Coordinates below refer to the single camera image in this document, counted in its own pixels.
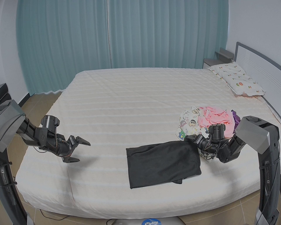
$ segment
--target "white pillow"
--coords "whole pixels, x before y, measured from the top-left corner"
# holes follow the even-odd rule
[[[224,79],[230,89],[238,95],[264,95],[265,91],[236,63],[214,65],[209,68],[214,74]]]

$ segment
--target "blue sticker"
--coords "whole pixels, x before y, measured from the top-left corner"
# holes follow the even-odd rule
[[[158,219],[146,219],[141,225],[162,225]]]

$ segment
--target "headboard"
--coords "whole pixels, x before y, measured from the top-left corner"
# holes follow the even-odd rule
[[[265,91],[263,98],[281,118],[281,66],[240,42],[236,43],[234,61],[259,83]]]

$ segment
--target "bed sheet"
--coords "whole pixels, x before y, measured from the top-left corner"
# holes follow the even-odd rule
[[[259,189],[257,153],[248,145],[223,164],[201,158],[202,174],[130,189],[126,148],[178,140],[180,113],[193,105],[234,109],[281,128],[261,97],[235,95],[207,69],[127,68],[83,71],[51,107],[57,132],[80,136],[66,164],[29,147],[17,173],[25,200],[43,210],[91,218],[142,219],[202,212]]]

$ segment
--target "tile floor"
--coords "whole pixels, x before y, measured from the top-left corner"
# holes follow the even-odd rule
[[[61,93],[58,94],[36,94],[28,99],[28,101],[23,105],[22,109],[27,114],[27,117],[31,122],[38,126],[40,124],[41,118],[49,111],[53,103],[57,100]],[[10,161],[13,162],[11,165],[11,170],[13,176],[16,175],[27,145],[23,142],[20,136],[15,135],[12,142],[8,146],[8,155]],[[106,220],[104,219],[90,219],[90,218],[80,218],[70,216],[62,221],[55,221],[47,219],[42,216],[39,209],[35,209],[29,203],[25,202],[23,197],[20,195],[23,202],[23,206],[26,211],[30,214],[31,218],[34,219],[36,225],[105,225]],[[187,225],[243,225],[247,223],[249,225],[254,224],[255,210],[259,204],[259,191],[256,191],[240,200],[228,204],[226,206],[201,212],[191,215],[180,216],[180,218]],[[278,209],[281,210],[281,201],[279,197]],[[60,219],[65,217],[65,215],[50,213],[43,211],[44,215],[47,217],[52,217],[54,219]],[[0,202],[0,224],[1,225],[11,225],[8,215],[3,210],[3,206]],[[277,221],[278,225],[281,225],[281,216]]]

